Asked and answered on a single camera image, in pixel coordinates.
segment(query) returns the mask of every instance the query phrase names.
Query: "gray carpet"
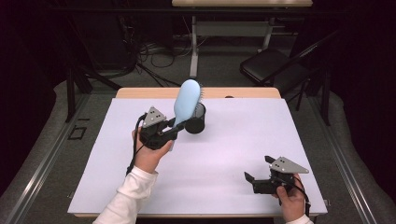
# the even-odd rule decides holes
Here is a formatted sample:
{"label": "gray carpet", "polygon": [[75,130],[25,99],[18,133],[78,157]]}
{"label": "gray carpet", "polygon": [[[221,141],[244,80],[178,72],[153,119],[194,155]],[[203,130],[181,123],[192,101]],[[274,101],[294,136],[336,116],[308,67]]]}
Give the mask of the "gray carpet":
{"label": "gray carpet", "polygon": [[[204,87],[251,86],[252,83],[239,74],[239,63],[253,55],[261,44],[259,38],[207,39],[200,47],[197,80]],[[292,38],[273,37],[270,44],[285,50],[285,53],[287,53],[290,50]],[[171,61],[169,56],[163,54],[156,54],[153,58],[154,64],[164,65]],[[157,68],[150,63],[148,58],[144,65],[163,77],[182,83],[189,78],[190,62],[190,56],[177,57],[171,66]],[[139,74],[136,70],[127,76],[113,80],[125,87],[158,86],[145,72]],[[72,124],[76,127],[86,128],[84,137],[80,140],[64,141],[41,190],[33,203],[28,205],[29,209],[26,209],[26,216],[21,218],[21,223],[92,223],[91,218],[77,218],[66,213],[71,202],[71,199],[67,196],[77,188],[110,100],[115,95],[115,92],[109,87],[96,80],[92,80],[92,85],[94,86],[93,94],[85,96],[88,101],[82,106],[76,122]],[[56,141],[63,126],[65,120],[64,83],[56,91],[58,102],[48,125],[40,135],[31,155],[26,160],[26,164],[1,198],[2,219],[0,223],[6,222],[8,215],[21,197],[23,189],[27,186],[44,155],[48,150],[51,150],[53,142]],[[337,167],[334,160],[328,136],[323,132],[320,125],[322,121],[317,118],[316,113],[318,111],[312,105],[312,101],[316,101],[316,99],[304,98],[298,112],[294,110],[296,102],[291,102],[290,113],[293,116],[323,198],[331,203],[331,206],[328,207],[329,213],[319,216],[318,223],[365,223],[361,219],[357,205],[354,204],[349,188],[340,174],[340,168]],[[394,223],[396,218],[394,203],[376,185],[364,163],[356,154],[353,145],[350,143],[342,101],[335,95],[331,97],[330,112],[332,124],[330,129],[334,132],[336,141],[345,152],[348,164],[353,175],[360,183],[362,192],[373,210],[377,223]],[[276,218],[275,223],[283,223],[283,220]]]}

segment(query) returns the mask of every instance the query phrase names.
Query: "table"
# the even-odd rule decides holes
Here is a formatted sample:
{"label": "table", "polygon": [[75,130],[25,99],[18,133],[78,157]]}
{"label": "table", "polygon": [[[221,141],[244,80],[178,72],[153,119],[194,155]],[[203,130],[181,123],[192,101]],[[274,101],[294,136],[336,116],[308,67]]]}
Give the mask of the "table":
{"label": "table", "polygon": [[[90,13],[90,14],[112,14],[112,15],[135,15],[135,16],[142,16],[142,15],[178,15],[178,16],[242,16],[242,17],[257,17],[257,16],[264,16],[264,17],[269,17],[269,18],[274,18],[274,17],[287,17],[287,18],[301,18],[301,17],[308,17],[308,18],[335,18],[338,20],[343,19],[347,13],[347,9],[317,9],[313,7],[308,7],[311,6],[311,4],[304,3],[303,0],[285,0],[285,1],[279,1],[279,0],[268,0],[269,3],[272,3],[272,7],[269,5],[263,5],[263,1],[260,1],[262,4],[262,7],[254,7],[253,1],[242,1],[244,4],[250,4],[250,7],[237,7],[236,5],[233,5],[232,7],[201,7],[198,6],[199,2],[209,2],[207,0],[205,1],[199,1],[199,0],[175,0],[173,3],[175,6],[172,8],[120,8],[120,7],[114,7],[114,8],[106,8],[106,7],[60,7],[60,6],[51,6],[51,5],[46,5],[44,9],[51,15],[51,17],[56,17],[56,20],[59,19],[58,17],[63,17],[67,15],[75,15],[79,13]],[[230,2],[233,2],[235,4],[235,1],[217,1],[218,4],[222,3],[225,4],[231,4]],[[285,5],[275,5],[275,2],[280,2],[280,3],[290,3],[288,6],[285,7]],[[51,25],[50,29],[53,29],[56,36],[56,43],[59,45],[58,49],[61,49],[61,52],[67,52],[65,54],[65,60],[67,61],[67,100],[68,100],[68,117],[67,120],[70,120],[75,113],[75,96],[74,96],[74,84],[78,86],[78,88],[83,92],[83,93],[90,93],[92,91],[92,86],[88,81],[88,78],[84,76],[84,73],[87,73],[84,69],[84,71],[81,71],[81,68],[79,65],[82,62],[77,62],[76,58],[74,55],[74,52],[72,52],[70,49],[72,49],[69,46],[69,43],[67,43],[66,38],[64,38],[64,35],[62,35],[62,30],[57,31],[61,26],[53,26]],[[91,75],[91,77],[96,78],[97,80],[107,84],[107,86],[113,88],[114,90],[119,90],[121,86],[118,84],[106,79],[105,77],[101,77],[99,74],[95,73],[94,71],[88,71],[88,73]],[[327,90],[326,94],[324,94],[324,97],[327,97],[323,102],[322,102],[322,109],[321,109],[321,115],[323,119],[326,121],[327,124],[329,124],[328,121],[328,89],[329,89],[329,81],[327,80],[325,82],[325,90]]]}
{"label": "table", "polygon": [[[137,117],[151,105],[170,115],[177,89],[119,90],[108,109],[68,213],[92,217],[103,210],[123,181],[132,158],[131,130]],[[277,200],[270,195],[254,194],[244,172],[268,178],[269,167],[264,156],[278,158],[281,154],[289,155],[289,159],[311,171],[285,101],[275,88],[204,88],[204,95],[204,131],[179,133],[173,150],[157,167],[160,173],[157,183],[138,216],[281,216]],[[241,116],[249,111],[253,115],[257,111],[264,114]],[[254,122],[248,122],[254,117],[257,117]],[[255,127],[261,132],[254,132]],[[302,175],[302,179],[313,204],[311,215],[327,213],[312,172]]]}
{"label": "table", "polygon": [[[173,0],[174,7],[311,7],[311,0]],[[264,36],[262,49],[267,49],[273,30],[274,18],[269,21],[197,21],[191,23],[191,68],[190,77],[198,73],[198,35],[211,36]]]}

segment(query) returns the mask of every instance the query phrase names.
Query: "gray floor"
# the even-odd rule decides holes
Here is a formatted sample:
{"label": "gray floor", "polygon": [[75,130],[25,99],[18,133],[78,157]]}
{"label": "gray floor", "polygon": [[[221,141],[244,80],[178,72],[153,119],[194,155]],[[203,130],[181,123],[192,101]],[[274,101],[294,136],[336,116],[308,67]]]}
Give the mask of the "gray floor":
{"label": "gray floor", "polygon": [[[239,74],[239,63],[253,55],[261,44],[260,39],[255,38],[207,39],[200,47],[197,80],[204,87],[251,86],[252,83]],[[273,37],[270,43],[285,53],[290,50],[290,44],[292,38],[282,36]],[[149,60],[144,65],[163,77],[182,83],[189,77],[190,59],[189,56],[177,57],[167,68],[156,68]],[[167,64],[171,59],[156,54],[153,61]],[[125,87],[158,86],[146,73],[138,74],[136,70],[114,81]],[[115,95],[98,81],[92,80],[92,85],[91,95],[78,93],[79,111],[67,125],[64,123],[65,83],[55,88],[57,102],[52,114],[25,164],[0,199],[0,223],[92,222],[92,219],[66,213],[71,201],[67,196],[77,187],[110,100]],[[395,204],[374,182],[350,142],[342,101],[332,94],[330,127],[318,117],[317,98],[304,98],[299,112],[293,109],[293,104],[295,102],[290,103],[290,113],[323,198],[331,204],[329,213],[320,216],[318,223],[394,223]],[[67,140],[74,125],[87,127],[83,140]],[[29,189],[30,182],[43,184]],[[276,223],[282,223],[281,218],[277,218]]]}

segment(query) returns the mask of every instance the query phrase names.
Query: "black cup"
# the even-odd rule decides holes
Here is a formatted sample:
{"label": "black cup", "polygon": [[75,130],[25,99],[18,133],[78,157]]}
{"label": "black cup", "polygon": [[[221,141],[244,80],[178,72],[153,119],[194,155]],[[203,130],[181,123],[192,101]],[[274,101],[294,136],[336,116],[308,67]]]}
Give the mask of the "black cup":
{"label": "black cup", "polygon": [[205,106],[198,103],[192,117],[186,121],[186,126],[184,127],[188,133],[201,133],[204,130],[205,113]]}

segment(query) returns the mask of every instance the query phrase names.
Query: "light blue hair brush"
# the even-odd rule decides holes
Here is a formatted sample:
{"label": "light blue hair brush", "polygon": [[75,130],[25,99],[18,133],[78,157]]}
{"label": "light blue hair brush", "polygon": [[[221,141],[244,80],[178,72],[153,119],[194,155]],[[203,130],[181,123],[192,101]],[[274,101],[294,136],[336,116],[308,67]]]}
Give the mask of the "light blue hair brush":
{"label": "light blue hair brush", "polygon": [[178,96],[175,101],[175,124],[176,127],[179,123],[190,119],[201,100],[201,85],[189,79],[185,81],[178,91]]}

